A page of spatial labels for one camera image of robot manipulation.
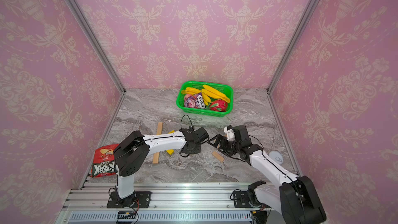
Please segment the natural wooden block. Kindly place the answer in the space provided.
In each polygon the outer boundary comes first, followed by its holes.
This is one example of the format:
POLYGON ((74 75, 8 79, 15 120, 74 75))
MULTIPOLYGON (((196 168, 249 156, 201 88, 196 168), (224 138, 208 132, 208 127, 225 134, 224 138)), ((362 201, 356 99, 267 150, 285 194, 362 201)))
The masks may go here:
POLYGON ((163 130, 163 123, 159 122, 157 126, 157 135, 161 135, 163 130))
POLYGON ((159 163, 159 158, 160 158, 160 153, 156 152, 153 154, 153 159, 152 159, 152 163, 153 164, 158 164, 159 163))

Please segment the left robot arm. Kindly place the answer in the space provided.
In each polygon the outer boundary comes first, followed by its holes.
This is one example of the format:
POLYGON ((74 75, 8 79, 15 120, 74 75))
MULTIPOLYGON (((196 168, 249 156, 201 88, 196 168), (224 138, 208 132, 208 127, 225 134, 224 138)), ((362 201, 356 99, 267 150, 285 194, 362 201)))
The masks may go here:
POLYGON ((115 169, 117 174, 116 191, 110 196, 113 204, 120 208, 142 208, 141 200, 134 188, 135 173, 141 168, 148 156, 155 153, 179 149, 184 157, 201 152, 201 145, 209 140, 207 131, 201 127, 180 129, 173 133, 143 135, 140 131, 132 132, 115 149, 115 169))

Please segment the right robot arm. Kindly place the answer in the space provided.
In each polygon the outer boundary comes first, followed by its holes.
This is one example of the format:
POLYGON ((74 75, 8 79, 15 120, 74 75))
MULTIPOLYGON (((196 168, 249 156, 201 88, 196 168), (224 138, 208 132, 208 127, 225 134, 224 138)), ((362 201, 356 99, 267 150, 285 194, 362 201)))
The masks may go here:
POLYGON ((244 125, 224 128, 208 144, 225 156, 246 162, 270 182, 257 181, 248 186, 249 203, 267 205, 280 213, 287 224, 322 224, 327 220, 312 180, 289 172, 274 161, 259 143, 253 143, 244 125))

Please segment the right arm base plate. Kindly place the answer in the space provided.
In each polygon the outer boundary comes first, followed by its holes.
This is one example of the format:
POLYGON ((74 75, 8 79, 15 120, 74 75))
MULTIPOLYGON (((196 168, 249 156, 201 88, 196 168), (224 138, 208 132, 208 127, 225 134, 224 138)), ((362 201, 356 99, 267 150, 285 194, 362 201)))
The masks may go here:
POLYGON ((259 208, 266 207, 265 204, 260 203, 255 199, 254 193, 251 191, 234 190, 230 195, 230 200, 233 201, 235 208, 259 208))

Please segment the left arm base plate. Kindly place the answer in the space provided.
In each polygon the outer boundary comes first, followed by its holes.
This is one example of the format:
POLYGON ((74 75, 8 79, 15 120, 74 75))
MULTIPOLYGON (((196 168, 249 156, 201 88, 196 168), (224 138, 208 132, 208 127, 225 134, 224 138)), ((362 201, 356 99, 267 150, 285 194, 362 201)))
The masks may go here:
POLYGON ((110 193, 107 208, 149 208, 151 201, 151 191, 135 191, 131 196, 124 199, 120 198, 116 191, 110 193))

